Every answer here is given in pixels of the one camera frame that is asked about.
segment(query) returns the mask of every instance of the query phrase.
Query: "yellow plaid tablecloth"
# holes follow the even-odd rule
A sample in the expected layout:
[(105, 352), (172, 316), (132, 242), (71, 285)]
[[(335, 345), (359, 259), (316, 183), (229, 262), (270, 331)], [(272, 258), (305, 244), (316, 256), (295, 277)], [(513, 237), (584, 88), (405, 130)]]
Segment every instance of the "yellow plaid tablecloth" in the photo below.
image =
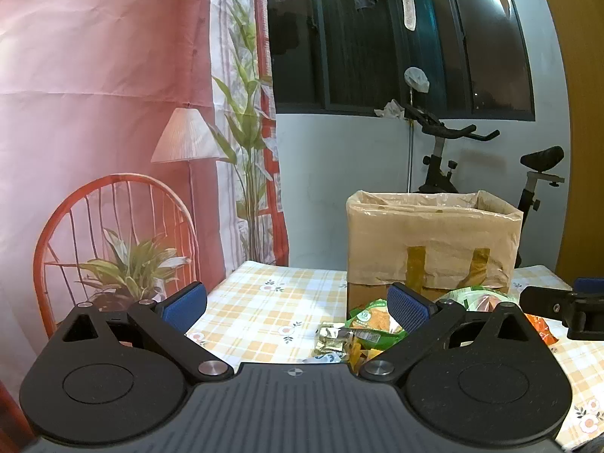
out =
[(323, 321), (346, 317), (346, 273), (248, 261), (208, 295), (186, 335), (229, 363), (299, 363)]
[[(570, 290), (544, 266), (514, 271), (510, 293), (526, 286)], [(311, 356), (319, 323), (343, 321), (345, 313), (345, 272), (246, 262), (209, 294), (186, 335), (235, 370), (245, 361), (297, 363)], [(560, 339), (551, 350), (573, 388), (557, 440), (573, 448), (604, 433), (604, 342), (570, 341), (560, 322), (548, 324)]]
[[(544, 266), (514, 271), (510, 293), (519, 295), (527, 286), (571, 289)], [(550, 350), (573, 389), (573, 404), (556, 440), (564, 448), (575, 448), (604, 433), (604, 342), (571, 341), (566, 337), (568, 329), (560, 322), (546, 322), (560, 339)]]

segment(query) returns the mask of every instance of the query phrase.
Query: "cardboard box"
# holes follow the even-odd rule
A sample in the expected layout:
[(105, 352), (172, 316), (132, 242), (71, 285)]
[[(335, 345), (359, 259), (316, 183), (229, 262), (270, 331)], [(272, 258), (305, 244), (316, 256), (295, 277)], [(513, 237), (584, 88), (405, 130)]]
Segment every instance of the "cardboard box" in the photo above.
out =
[(522, 212), (492, 194), (358, 191), (346, 212), (348, 311), (397, 281), (432, 301), (460, 287), (509, 289)]

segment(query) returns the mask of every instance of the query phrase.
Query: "lamp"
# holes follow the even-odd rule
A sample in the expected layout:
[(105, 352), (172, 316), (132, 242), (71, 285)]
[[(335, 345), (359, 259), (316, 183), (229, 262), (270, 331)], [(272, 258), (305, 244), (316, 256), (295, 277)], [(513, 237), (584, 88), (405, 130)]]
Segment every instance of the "lamp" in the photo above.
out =
[[(197, 233), (197, 224), (195, 222), (191, 161), (201, 158), (218, 160), (226, 157), (216, 143), (210, 127), (196, 108), (177, 107), (174, 109), (155, 147), (151, 163), (186, 161), (189, 170), (189, 191), (195, 233)], [(195, 260), (195, 267), (199, 274), (197, 260)]]

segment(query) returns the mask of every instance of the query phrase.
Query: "potted plant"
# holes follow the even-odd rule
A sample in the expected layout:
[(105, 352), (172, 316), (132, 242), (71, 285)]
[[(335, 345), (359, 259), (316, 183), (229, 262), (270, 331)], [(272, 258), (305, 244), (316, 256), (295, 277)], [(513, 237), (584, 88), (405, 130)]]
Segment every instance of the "potted plant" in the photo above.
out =
[(237, 68), (231, 87), (218, 77), (213, 77), (225, 95), (230, 110), (225, 111), (229, 131), (236, 144), (231, 142), (217, 128), (211, 128), (216, 142), (226, 155), (223, 161), (233, 165), (239, 187), (237, 188), (237, 217), (245, 225), (240, 228), (240, 236), (245, 258), (263, 262), (265, 253), (263, 226), (260, 219), (262, 198), (267, 192), (267, 181), (273, 177), (264, 167), (264, 149), (267, 147), (262, 137), (261, 116), (268, 117), (257, 105), (262, 86), (272, 85), (270, 77), (259, 77), (256, 49), (256, 22), (239, 0), (228, 6), (235, 23), (230, 29), (231, 53)]
[(102, 311), (125, 310), (140, 299), (165, 299), (166, 283), (176, 280), (176, 269), (191, 262), (175, 248), (166, 248), (163, 235), (127, 246), (114, 231), (103, 228), (103, 234), (114, 260), (94, 258), (78, 264), (90, 273), (82, 284), (95, 289), (89, 300)]

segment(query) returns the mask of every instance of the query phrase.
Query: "white wall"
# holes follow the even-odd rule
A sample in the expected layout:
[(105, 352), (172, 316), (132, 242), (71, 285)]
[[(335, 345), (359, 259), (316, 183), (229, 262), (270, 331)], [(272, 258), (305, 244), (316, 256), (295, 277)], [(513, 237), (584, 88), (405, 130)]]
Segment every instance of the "white wall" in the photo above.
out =
[[(482, 143), (448, 141), (443, 167), (459, 163), (454, 173), (460, 192), (484, 189), (517, 205), (527, 169), (521, 155), (549, 146), (564, 148), (565, 158), (551, 173), (570, 175), (569, 101), (562, 57), (546, 0), (514, 0), (522, 24), (535, 96), (535, 122), (474, 120), (479, 134), (498, 128), (500, 137)], [(446, 120), (450, 127), (467, 120)], [(291, 246), (291, 266), (346, 268), (345, 200), (358, 189), (403, 192), (407, 178), (406, 126), (372, 117), (278, 114), (277, 138), (282, 172), (285, 221)], [(434, 139), (415, 133), (414, 188), (425, 179), (422, 157)], [(523, 265), (556, 266), (568, 184), (537, 185), (542, 201), (531, 212), (522, 234)]]

